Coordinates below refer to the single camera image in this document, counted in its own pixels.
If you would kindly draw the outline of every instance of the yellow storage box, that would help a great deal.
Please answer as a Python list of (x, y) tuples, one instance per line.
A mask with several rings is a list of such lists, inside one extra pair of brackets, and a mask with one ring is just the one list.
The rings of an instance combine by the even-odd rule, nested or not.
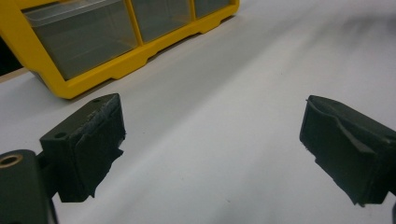
[(239, 0), (1, 0), (0, 35), (57, 96), (121, 78), (232, 16)]

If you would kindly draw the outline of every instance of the yellow plastic edge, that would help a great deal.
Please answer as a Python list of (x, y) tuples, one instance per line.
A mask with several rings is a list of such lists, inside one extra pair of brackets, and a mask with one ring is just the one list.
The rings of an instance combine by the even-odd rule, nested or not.
[[(21, 9), (27, 6), (21, 5), (24, 1), (26, 0), (18, 0), (17, 4), (13, 0), (0, 0), (0, 35), (23, 66), (37, 72), (55, 95), (65, 99), (74, 98), (108, 79), (119, 79), (129, 75), (144, 66), (147, 60), (160, 50), (190, 35), (204, 34), (216, 28), (222, 20), (232, 16), (239, 8), (239, 0), (231, 0), (229, 6), (196, 21), (192, 20), (191, 23), (146, 44), (143, 44), (137, 22), (132, 16), (131, 21), (138, 41), (137, 48), (65, 81), (21, 13)], [(127, 7), (132, 9), (132, 5), (127, 4)]]

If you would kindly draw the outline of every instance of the white tabletop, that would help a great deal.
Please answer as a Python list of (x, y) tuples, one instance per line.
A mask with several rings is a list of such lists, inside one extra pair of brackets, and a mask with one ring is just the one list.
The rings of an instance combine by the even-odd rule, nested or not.
[(391, 223), (355, 206), (299, 141), (305, 99), (340, 101), (396, 130), (396, 1), (242, 0), (235, 17), (131, 75), (66, 101), (32, 74), (0, 84), (0, 153), (29, 148), (118, 92), (124, 154), (67, 224)]

